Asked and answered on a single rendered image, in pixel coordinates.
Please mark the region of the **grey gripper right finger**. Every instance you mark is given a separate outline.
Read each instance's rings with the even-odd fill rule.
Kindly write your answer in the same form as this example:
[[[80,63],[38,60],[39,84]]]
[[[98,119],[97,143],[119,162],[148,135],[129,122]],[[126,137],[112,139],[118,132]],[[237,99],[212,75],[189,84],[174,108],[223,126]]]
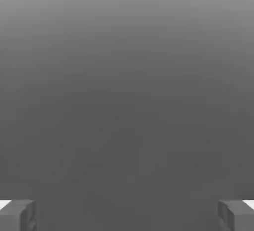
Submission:
[[[254,231],[254,200],[220,200],[220,231]]]

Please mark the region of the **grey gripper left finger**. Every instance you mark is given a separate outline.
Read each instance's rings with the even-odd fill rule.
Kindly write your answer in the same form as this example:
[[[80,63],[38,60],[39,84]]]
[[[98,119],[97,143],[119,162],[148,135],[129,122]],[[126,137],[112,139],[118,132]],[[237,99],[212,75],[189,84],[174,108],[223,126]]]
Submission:
[[[0,200],[0,231],[37,231],[36,208],[30,199]]]

